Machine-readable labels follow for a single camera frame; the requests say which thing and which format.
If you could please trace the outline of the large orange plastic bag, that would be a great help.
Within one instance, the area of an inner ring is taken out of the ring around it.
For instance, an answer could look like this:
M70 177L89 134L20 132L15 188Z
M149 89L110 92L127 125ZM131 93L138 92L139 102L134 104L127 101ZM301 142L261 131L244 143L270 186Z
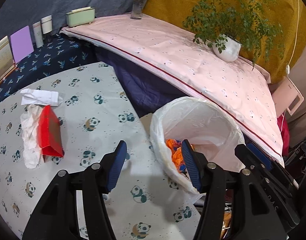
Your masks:
M171 150L171 159L178 173L186 173L187 168L182 156L182 142L175 139L167 139L165 143Z

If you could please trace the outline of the white tissue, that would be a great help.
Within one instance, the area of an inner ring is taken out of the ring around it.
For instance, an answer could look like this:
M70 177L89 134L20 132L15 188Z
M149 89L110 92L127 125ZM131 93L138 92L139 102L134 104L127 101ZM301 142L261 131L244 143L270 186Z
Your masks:
M24 164L29 169L36 168L41 159L37 130L42 110L43 108L39 105L27 105L27 111L20 116Z

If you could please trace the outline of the white lined trash bin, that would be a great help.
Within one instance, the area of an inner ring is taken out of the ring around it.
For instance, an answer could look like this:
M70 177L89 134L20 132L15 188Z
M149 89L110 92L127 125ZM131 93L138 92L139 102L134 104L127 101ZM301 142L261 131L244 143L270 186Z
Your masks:
M245 168L234 153L236 146L245 142L240 128L231 116L207 100L175 99L156 110L150 124L150 142L164 172L185 191L197 194L192 182L177 171L171 160L171 149L166 145L168 139L187 139L207 161L224 170L239 172Z

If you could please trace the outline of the panda print tablecloth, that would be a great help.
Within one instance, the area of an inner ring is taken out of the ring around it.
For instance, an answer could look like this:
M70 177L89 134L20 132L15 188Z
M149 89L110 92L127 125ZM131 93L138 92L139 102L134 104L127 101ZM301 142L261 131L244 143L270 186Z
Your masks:
M60 170L83 171L113 152L120 141L127 156L105 204L117 239L192 239L200 215L190 196L156 161L148 135L113 67L93 63L46 77L31 88L57 91L64 157L25 166L22 95L0 102L0 215L22 237L43 192Z

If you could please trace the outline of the pink cloth covered shelf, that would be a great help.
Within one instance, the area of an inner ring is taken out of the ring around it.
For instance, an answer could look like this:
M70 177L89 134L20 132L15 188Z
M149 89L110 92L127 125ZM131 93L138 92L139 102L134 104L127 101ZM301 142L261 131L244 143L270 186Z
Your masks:
M182 92L217 104L267 155L283 163L282 136L262 68L243 59L225 62L195 44L192 33L147 15L96 18L61 33L112 51Z

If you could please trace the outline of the folded white paper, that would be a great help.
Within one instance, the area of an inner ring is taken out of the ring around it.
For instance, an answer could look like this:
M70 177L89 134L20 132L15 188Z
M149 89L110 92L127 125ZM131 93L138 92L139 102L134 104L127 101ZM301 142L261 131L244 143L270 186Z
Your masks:
M26 88L22 89L20 94L22 96L21 105L49 105L57 107L63 102L63 98L55 91Z

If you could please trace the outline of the navy palm print cloth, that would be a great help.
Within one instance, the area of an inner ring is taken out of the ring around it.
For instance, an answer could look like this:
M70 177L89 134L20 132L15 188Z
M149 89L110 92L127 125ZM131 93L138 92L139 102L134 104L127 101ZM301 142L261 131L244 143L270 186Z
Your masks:
M35 48L2 81L0 102L40 79L96 61L95 47L91 43L64 34L54 35L51 42Z

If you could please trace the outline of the yellow fabric backdrop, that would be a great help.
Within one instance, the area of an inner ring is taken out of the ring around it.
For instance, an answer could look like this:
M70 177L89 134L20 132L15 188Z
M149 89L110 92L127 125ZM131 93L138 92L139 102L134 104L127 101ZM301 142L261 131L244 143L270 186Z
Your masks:
M198 1L148 0L144 12L154 18L186 29L183 21L190 15L192 7ZM269 72L272 83L278 83L283 79L286 68L295 65L306 46L306 6L301 0L277 0L277 5L269 12L269 18L282 25L284 57L280 59L277 55L271 55L269 61L261 57L255 64ZM245 59L252 60L250 52L241 49L240 54Z

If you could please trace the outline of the potted green plant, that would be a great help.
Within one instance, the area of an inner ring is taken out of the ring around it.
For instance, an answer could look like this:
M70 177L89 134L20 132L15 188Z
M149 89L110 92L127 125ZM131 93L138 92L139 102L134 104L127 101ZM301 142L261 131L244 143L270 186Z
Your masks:
M232 39L241 49L250 52L252 63L271 55L284 57L285 45L282 25L269 18L277 0L199 0L183 21L192 31L193 41L215 46L223 53L225 42Z

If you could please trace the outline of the open book on stand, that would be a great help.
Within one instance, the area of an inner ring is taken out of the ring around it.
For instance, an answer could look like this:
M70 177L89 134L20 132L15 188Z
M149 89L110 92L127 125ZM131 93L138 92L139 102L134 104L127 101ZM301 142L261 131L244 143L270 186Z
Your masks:
M0 40L0 84L15 70L9 38L5 36Z

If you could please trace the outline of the purple notebook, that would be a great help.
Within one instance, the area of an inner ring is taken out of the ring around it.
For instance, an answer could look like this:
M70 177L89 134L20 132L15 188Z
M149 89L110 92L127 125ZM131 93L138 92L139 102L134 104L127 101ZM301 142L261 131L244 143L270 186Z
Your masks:
M34 51L29 26L10 36L13 58L16 64Z

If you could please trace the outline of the green tissue box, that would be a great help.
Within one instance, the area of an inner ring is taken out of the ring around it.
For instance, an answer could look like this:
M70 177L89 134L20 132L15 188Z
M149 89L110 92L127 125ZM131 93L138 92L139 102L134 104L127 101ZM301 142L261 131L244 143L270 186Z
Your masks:
M92 23L95 20L95 8L84 7L74 9L66 13L66 21L69 27L76 27L86 23Z

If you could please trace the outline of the tall white bottle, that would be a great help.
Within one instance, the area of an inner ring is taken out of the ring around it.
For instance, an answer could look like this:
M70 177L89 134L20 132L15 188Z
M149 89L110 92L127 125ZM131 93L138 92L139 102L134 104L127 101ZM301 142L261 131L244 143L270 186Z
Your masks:
M36 48L41 48L44 45L41 22L38 21L34 23L32 28L35 37Z

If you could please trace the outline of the white jar with lid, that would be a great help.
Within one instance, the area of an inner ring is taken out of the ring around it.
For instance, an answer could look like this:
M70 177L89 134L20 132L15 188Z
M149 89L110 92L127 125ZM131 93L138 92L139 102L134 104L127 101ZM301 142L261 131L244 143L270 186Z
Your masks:
M41 18L41 26L43 34L52 32L52 16L45 16Z

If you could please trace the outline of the grey blue sofa cushion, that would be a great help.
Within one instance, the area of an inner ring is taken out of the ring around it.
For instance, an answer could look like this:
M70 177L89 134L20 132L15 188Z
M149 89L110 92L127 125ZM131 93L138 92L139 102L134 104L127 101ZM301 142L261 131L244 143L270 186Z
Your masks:
M132 4L133 0L6 0L0 7L0 40L46 16L52 16L52 28L57 32L65 26L71 10L93 7L96 17L105 17L129 12Z

